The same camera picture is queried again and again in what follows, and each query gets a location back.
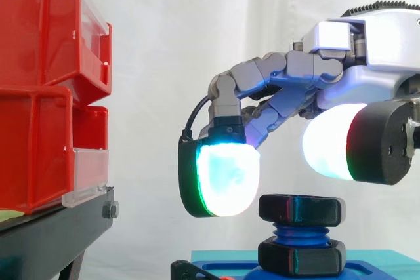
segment red storage bin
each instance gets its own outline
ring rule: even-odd
[[[81,106],[111,93],[112,29],[90,0],[0,0],[0,34],[0,86],[62,85]]]
[[[106,108],[73,108],[66,87],[0,87],[0,113],[0,210],[30,214],[105,193]]]

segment blue object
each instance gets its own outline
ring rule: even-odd
[[[329,229],[322,227],[292,227],[273,224],[277,229],[274,242],[287,246],[327,247]]]
[[[213,270],[251,270],[246,276],[234,276],[235,280],[288,280],[290,278],[264,271],[257,261],[214,261],[195,262],[197,267],[212,272]],[[311,278],[311,280],[396,280],[375,266],[359,260],[350,260],[338,277]]]
[[[229,276],[235,280],[242,280],[247,273],[253,268],[257,267],[258,253],[256,250],[203,250],[192,252],[192,261],[207,261],[208,271],[216,276]],[[407,256],[398,254],[393,250],[348,250],[347,258],[349,260],[363,260],[370,265],[382,270],[386,274],[394,277],[397,280],[418,280],[420,279],[420,262],[411,259]],[[217,263],[235,260],[235,263],[246,261],[249,268],[246,269],[227,269],[232,265],[224,265],[223,268],[214,268],[218,265],[214,265],[214,261]],[[359,276],[366,275],[361,272],[363,270],[354,271]]]

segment blue base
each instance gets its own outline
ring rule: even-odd
[[[197,267],[212,272],[213,270],[251,270],[246,276],[234,276],[235,280],[288,280],[261,269],[257,261],[204,261],[194,262]],[[349,260],[346,268],[338,277],[311,278],[311,280],[397,280],[378,268],[359,260]]]
[[[392,250],[348,250],[346,271],[325,280],[419,280],[420,262]],[[258,269],[257,251],[197,251],[192,261],[216,276],[235,280],[286,280]]]

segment white backdrop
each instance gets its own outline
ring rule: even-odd
[[[285,52],[317,21],[376,0],[93,1],[114,27],[113,91],[100,104],[110,111],[110,184],[121,212],[86,252],[81,279],[169,279],[169,264],[191,250],[257,248],[273,230],[258,218],[257,201],[233,218],[196,219],[184,210],[180,131],[214,75]],[[306,124],[291,119],[261,147],[259,194],[342,197],[347,220],[334,238],[350,249],[394,249],[420,260],[420,157],[394,187],[325,178],[303,159]]]

